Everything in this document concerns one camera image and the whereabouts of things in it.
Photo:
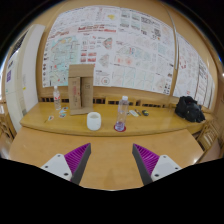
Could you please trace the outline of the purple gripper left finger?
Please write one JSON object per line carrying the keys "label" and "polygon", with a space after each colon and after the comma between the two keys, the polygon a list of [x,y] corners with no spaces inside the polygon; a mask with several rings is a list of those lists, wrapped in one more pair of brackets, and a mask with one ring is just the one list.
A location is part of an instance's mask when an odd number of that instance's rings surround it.
{"label": "purple gripper left finger", "polygon": [[90,154],[91,144],[87,143],[65,155],[56,154],[42,166],[42,169],[78,185]]}

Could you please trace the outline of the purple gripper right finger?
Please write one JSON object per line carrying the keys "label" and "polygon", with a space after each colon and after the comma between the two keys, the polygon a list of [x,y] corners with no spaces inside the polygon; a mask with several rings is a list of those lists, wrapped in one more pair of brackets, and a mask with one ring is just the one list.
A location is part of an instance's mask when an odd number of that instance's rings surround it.
{"label": "purple gripper right finger", "polygon": [[181,167],[168,155],[159,156],[137,144],[133,145],[132,154],[144,185],[181,170]]}

